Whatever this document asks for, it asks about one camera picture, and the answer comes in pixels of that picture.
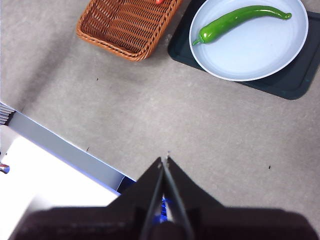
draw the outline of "white plate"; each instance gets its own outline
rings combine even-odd
[[[254,18],[211,43],[192,46],[202,27],[251,5],[272,6],[292,13],[292,18]],[[300,0],[207,0],[193,18],[189,44],[195,60],[208,73],[230,81],[252,81],[287,66],[305,44],[308,27],[307,12]]]

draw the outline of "pepper stem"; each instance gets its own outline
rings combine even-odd
[[[199,38],[197,38],[196,40],[194,40],[194,42],[192,43],[192,46],[194,46],[194,45],[196,45],[196,44],[198,44],[198,43],[200,43],[200,39],[199,39]]]

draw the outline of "green chili pepper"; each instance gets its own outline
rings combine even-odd
[[[283,11],[280,11],[279,9],[272,6],[245,6],[229,12],[204,26],[199,32],[198,39],[196,39],[192,43],[192,45],[196,45],[198,43],[210,43],[222,34],[242,24],[243,22],[263,16],[271,16],[283,20],[288,20],[291,18],[292,14],[284,13]]]

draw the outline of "dark green tray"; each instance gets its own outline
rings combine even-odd
[[[194,59],[189,46],[191,22],[205,0],[192,0],[186,9],[168,46],[171,58],[203,70]],[[237,82],[284,99],[302,97],[316,74],[320,63],[320,13],[308,12],[309,32],[298,56],[277,73],[254,81]]]

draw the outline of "brown woven basket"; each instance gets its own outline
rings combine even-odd
[[[150,56],[182,0],[90,0],[76,34],[131,61]]]

